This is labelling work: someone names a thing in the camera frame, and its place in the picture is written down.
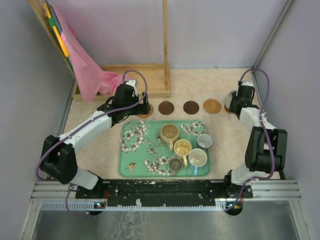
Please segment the woven rattan coaster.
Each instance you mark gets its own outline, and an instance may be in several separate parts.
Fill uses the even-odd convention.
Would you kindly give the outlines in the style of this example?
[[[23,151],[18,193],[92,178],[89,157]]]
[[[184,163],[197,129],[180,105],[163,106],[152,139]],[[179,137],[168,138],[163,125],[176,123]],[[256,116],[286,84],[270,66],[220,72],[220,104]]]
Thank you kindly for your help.
[[[139,114],[139,115],[138,115],[139,118],[141,118],[141,119],[146,119],[146,118],[149,118],[149,117],[153,114],[153,112],[154,112],[154,107],[153,107],[153,105],[152,105],[151,103],[149,104],[149,106],[150,106],[150,111],[149,111],[149,113],[148,113],[148,114]]]

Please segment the light blue mug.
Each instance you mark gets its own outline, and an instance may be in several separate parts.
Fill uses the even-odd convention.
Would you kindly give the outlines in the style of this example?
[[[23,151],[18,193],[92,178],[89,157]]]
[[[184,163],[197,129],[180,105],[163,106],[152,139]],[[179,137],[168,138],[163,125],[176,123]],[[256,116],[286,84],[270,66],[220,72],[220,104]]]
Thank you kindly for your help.
[[[193,175],[197,176],[199,169],[202,168],[208,161],[207,153],[200,148],[193,149],[188,155],[188,163],[193,169]]]

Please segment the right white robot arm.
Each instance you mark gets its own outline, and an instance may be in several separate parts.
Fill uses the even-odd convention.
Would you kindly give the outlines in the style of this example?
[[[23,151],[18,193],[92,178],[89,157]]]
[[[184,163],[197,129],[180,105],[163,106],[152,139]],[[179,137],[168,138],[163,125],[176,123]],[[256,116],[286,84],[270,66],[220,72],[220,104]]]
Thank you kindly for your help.
[[[282,171],[285,166],[288,132],[268,122],[261,109],[253,104],[255,87],[249,81],[239,81],[238,89],[224,100],[224,108],[237,116],[250,132],[244,163],[230,170],[224,178],[223,192],[235,198],[247,180],[260,180],[268,174]]]

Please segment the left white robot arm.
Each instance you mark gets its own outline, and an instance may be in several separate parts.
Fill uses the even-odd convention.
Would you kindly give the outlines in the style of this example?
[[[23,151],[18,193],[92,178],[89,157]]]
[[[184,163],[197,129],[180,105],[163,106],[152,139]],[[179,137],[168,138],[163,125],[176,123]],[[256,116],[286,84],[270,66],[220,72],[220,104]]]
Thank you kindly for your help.
[[[150,112],[147,92],[139,96],[138,82],[130,79],[120,84],[114,96],[99,106],[83,123],[58,137],[48,136],[43,143],[38,169],[61,184],[83,187],[91,197],[103,195],[102,179],[77,164],[77,154],[102,132],[112,128],[129,116]]]

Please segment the dark reddish wooden coaster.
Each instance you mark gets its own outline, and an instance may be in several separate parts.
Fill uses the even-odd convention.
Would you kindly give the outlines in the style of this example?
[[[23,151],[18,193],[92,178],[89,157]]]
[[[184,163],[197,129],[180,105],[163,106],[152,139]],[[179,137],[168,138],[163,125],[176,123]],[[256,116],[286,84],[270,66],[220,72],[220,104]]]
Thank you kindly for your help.
[[[174,112],[174,110],[175,110],[175,106],[170,101],[163,101],[158,106],[158,111],[162,115],[170,115],[170,114],[172,114]]]

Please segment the white grey mug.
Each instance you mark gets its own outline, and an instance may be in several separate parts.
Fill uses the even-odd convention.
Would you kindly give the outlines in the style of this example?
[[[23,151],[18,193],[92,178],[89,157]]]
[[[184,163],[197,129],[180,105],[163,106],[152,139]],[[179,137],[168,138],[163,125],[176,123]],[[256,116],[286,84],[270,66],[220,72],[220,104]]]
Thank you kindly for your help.
[[[224,98],[224,106],[226,106],[228,109],[230,109],[233,93],[236,93],[236,92],[237,92],[236,90],[232,90]]]

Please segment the small blue-grey cup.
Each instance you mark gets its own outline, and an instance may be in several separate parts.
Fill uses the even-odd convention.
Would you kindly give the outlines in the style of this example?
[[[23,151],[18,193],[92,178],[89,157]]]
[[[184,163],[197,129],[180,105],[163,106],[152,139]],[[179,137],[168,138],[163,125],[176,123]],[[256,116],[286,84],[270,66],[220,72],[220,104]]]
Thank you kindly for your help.
[[[200,134],[197,137],[197,146],[200,149],[207,150],[212,146],[213,140],[208,134]]]

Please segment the dark brown wooden coaster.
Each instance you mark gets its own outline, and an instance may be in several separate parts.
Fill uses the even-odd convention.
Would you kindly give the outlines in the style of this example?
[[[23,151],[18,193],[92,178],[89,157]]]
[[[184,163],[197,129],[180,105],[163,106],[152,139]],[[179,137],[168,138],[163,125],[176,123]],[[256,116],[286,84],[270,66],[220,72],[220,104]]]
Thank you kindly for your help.
[[[184,112],[189,115],[195,115],[196,113],[198,113],[199,109],[199,104],[193,100],[189,100],[183,105]]]

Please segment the light brown wooden coaster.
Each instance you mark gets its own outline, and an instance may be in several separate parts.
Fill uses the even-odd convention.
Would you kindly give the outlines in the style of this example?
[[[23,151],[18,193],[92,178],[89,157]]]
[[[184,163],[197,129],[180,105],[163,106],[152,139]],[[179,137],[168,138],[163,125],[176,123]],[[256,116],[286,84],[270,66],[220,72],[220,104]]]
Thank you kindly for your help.
[[[228,109],[226,106],[224,106],[224,110],[225,110],[227,113],[230,113],[229,109]]]

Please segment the light woven coaster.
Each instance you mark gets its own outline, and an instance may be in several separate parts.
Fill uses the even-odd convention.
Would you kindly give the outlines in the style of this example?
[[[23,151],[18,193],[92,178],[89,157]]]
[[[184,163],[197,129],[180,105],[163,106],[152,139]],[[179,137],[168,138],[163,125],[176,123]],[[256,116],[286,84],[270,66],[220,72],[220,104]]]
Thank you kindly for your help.
[[[222,105],[216,99],[209,98],[204,101],[203,108],[209,114],[217,114],[221,111]]]

